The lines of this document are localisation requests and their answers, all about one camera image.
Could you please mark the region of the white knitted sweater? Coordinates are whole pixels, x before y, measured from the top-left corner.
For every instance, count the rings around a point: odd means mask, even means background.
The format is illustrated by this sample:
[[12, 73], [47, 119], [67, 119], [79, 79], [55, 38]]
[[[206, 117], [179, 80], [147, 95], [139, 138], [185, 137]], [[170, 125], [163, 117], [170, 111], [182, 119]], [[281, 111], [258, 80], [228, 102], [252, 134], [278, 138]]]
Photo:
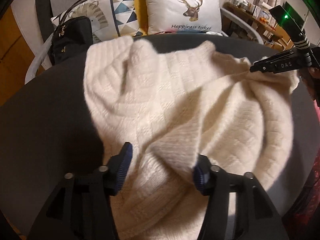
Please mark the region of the white knitted sweater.
[[120, 239], [197, 238], [208, 203], [193, 183], [199, 155], [229, 173], [253, 172], [266, 190], [278, 179], [292, 149], [299, 78], [250, 65], [210, 41], [166, 54], [130, 36], [90, 46], [84, 97], [104, 159], [133, 146], [112, 200]]

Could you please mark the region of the wooden side table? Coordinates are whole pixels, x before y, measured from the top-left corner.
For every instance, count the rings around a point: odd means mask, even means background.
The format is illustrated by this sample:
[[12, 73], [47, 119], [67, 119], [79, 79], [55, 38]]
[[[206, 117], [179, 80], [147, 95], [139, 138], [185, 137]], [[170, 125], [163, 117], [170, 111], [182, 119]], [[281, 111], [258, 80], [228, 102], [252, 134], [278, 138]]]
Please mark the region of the wooden side table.
[[244, 9], [240, 9], [239, 7], [232, 5], [231, 2], [225, 2], [223, 4], [223, 8], [232, 12], [255, 29], [255, 31], [263, 38], [264, 44], [267, 47], [271, 47], [279, 51], [293, 47], [293, 42], [289, 35], [279, 25], [276, 24], [275, 27], [272, 27], [267, 22], [254, 18]]

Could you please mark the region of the black television screen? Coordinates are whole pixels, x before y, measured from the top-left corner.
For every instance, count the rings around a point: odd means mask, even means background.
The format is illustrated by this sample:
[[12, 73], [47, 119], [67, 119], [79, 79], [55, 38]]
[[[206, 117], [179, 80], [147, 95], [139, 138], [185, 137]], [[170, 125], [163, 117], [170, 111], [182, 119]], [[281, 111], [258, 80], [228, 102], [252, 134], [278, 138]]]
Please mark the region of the black television screen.
[[305, 31], [306, 22], [309, 18], [309, 9], [303, 15], [303, 17], [288, 3], [283, 3], [284, 9], [293, 18], [293, 20], [298, 24], [301, 30]]

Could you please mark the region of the black handbag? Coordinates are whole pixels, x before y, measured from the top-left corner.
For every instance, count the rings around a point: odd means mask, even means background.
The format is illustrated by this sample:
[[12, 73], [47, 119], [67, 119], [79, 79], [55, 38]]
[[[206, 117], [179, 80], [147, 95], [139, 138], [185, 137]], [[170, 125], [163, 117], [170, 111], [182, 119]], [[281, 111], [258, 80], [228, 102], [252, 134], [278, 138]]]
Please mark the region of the black handbag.
[[52, 65], [56, 65], [81, 54], [92, 44], [90, 19], [86, 16], [71, 18], [54, 31], [48, 55]]

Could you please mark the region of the deer print white cushion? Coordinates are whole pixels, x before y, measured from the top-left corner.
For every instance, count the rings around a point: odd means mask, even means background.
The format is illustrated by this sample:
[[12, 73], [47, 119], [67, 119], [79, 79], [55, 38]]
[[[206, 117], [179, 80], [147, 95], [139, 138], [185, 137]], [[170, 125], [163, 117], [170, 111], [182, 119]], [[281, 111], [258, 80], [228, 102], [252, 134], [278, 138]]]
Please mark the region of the deer print white cushion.
[[220, 0], [145, 0], [148, 35], [222, 31]]

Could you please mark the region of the geometric triangle pattern cushion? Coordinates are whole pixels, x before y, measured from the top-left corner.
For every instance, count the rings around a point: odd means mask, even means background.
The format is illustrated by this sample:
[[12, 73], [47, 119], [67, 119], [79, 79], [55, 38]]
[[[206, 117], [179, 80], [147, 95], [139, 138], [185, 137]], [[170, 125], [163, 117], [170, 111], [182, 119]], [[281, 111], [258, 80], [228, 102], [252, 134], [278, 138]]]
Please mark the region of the geometric triangle pattern cushion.
[[137, 18], [135, 0], [80, 0], [70, 9], [52, 17], [51, 22], [58, 26], [62, 20], [81, 16], [90, 20], [94, 43], [125, 35], [143, 35]]

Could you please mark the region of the grey yellow blue sofa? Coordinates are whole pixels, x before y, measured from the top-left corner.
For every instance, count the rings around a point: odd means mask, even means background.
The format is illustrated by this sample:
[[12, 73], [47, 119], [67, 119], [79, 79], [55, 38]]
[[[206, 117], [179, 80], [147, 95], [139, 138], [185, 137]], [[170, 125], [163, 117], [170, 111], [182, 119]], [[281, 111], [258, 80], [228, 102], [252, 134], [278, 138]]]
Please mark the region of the grey yellow blue sofa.
[[[27, 73], [25, 75], [25, 82], [31, 81], [38, 71], [39, 66], [44, 62], [46, 58], [49, 58], [49, 49], [52, 44], [53, 33], [56, 28], [66, 22], [62, 20], [58, 26], [54, 26], [51, 22], [51, 18], [61, 14], [63, 11], [70, 9], [72, 5], [80, 0], [35, 0], [36, 14], [39, 23], [40, 32], [43, 39], [43, 45], [39, 49], [38, 53], [35, 55], [33, 61], [31, 62]], [[135, 9], [137, 13], [137, 18], [139, 22], [140, 29], [143, 32], [143, 35], [148, 35], [148, 13], [145, 0], [135, 0]], [[261, 36], [245, 21], [241, 18], [223, 8], [220, 2], [220, 11], [221, 11], [221, 22], [224, 18], [227, 18], [231, 22], [237, 24], [239, 27], [248, 32], [252, 36], [253, 40], [259, 44], [263, 43]], [[197, 32], [163, 32], [163, 33], [197, 33]], [[222, 31], [220, 33], [215, 33], [208, 31], [205, 34], [213, 35], [226, 35], [226, 32]]]

